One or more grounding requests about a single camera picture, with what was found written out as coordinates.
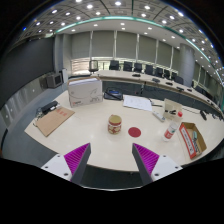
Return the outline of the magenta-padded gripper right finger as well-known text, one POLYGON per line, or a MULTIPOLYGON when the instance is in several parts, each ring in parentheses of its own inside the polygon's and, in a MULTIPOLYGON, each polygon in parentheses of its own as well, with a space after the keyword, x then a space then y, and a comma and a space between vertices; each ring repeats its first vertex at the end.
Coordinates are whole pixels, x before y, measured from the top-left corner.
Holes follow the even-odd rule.
POLYGON ((144 185, 182 169, 182 167, 175 163, 169 156, 158 155, 136 143, 132 145, 132 154, 144 185))

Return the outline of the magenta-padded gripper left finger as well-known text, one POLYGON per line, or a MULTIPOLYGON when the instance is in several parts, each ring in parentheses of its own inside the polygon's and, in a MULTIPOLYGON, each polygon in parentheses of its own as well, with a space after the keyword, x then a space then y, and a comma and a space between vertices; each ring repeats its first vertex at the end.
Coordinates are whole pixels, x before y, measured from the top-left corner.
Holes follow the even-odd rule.
POLYGON ((65 155, 56 154, 42 169, 79 185, 90 154, 91 144, 87 143, 65 155))

